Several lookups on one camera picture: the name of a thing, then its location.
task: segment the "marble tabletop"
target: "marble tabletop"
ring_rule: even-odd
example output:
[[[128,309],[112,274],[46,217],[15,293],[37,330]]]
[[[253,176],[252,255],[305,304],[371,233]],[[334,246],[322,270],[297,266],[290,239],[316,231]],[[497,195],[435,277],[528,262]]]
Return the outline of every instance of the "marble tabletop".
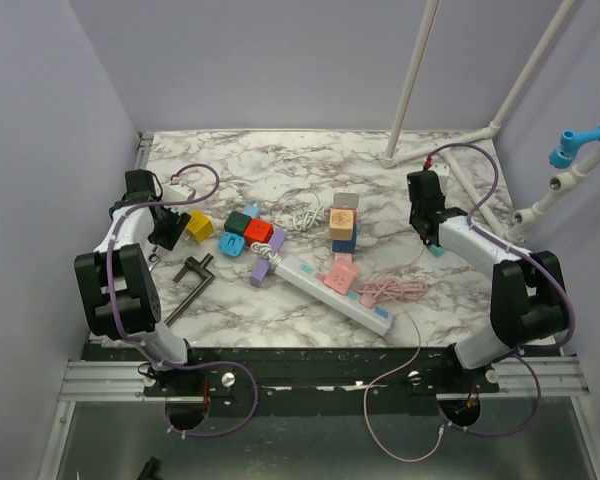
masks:
[[[444,143],[454,133],[405,132],[399,151],[431,141]],[[168,132],[155,135],[147,168],[162,182],[191,162],[213,166],[221,178],[218,192],[198,205],[210,217],[215,232],[197,245],[183,234],[172,252],[163,252],[153,270],[162,301],[163,318],[197,284],[190,273],[178,284],[173,277],[188,256],[214,255],[209,269],[215,281],[188,308],[172,329],[201,347],[409,347],[417,336],[408,316],[418,324],[423,346],[440,347],[474,332],[488,321],[490,282],[457,255],[434,257],[409,226],[406,174],[421,168],[422,159],[385,170],[379,163],[387,133],[331,131]],[[491,141],[479,142],[490,153]],[[481,193],[493,178],[490,164],[473,150],[454,149]],[[204,170],[183,174],[198,196],[209,191],[212,176]],[[512,207],[501,178],[490,206],[508,224]],[[307,208],[330,205],[334,189],[360,195],[358,242],[354,262],[358,279],[392,275],[419,278],[428,294],[416,302],[383,303],[395,314],[394,326],[379,337],[330,307],[269,274],[261,288],[248,282],[256,255],[245,250],[238,258],[222,254],[218,239],[233,210],[247,204],[261,208],[265,221],[282,222]],[[468,210],[472,203],[453,177],[448,206]],[[290,233],[282,256],[293,254],[326,273],[333,262],[328,225],[308,233]]]

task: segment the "red cube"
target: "red cube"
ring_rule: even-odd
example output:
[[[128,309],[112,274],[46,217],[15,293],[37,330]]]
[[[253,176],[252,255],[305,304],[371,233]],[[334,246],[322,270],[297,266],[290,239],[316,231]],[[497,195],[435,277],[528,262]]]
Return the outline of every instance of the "red cube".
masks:
[[[267,243],[273,235],[273,225],[263,222],[259,218],[253,218],[244,231],[244,239],[247,245],[251,246],[253,242]]]

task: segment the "blue faucet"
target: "blue faucet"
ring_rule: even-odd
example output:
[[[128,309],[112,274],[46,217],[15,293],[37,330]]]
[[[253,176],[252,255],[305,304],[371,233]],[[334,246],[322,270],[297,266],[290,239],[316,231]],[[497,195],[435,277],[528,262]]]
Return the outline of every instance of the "blue faucet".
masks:
[[[549,155],[549,162],[556,168],[568,168],[576,159],[580,147],[595,141],[600,142],[600,126],[587,132],[565,130],[560,137],[560,145]]]

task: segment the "coiled white cord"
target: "coiled white cord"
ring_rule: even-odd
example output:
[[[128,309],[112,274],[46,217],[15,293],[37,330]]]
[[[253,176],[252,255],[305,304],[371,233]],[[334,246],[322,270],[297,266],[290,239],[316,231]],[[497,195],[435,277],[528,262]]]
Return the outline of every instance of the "coiled white cord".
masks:
[[[271,248],[271,245],[268,243],[253,242],[251,244],[251,250],[259,257],[269,260],[269,263],[271,264],[270,268],[274,270],[282,261],[282,257],[274,252],[273,248]]]
[[[329,220],[330,207],[318,207],[313,210],[305,210],[303,213],[294,215],[283,222],[275,222],[278,226],[284,228],[287,232],[306,232],[312,227],[319,225],[320,222]]]

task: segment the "purple rectangular block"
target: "purple rectangular block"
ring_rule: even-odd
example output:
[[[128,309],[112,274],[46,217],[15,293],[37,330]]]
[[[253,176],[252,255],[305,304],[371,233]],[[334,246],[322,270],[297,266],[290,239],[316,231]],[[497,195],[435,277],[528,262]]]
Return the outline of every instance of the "purple rectangular block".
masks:
[[[269,245],[273,249],[275,253],[280,251],[280,247],[284,243],[284,239],[287,237],[287,232],[280,228],[276,228],[273,231],[273,235],[269,239]],[[256,266],[253,268],[253,272],[251,272],[251,277],[249,277],[249,283],[254,287],[260,288],[262,282],[264,281],[264,277],[266,277],[267,272],[269,271],[269,267],[271,264],[269,260],[266,258],[259,258],[256,262]]]

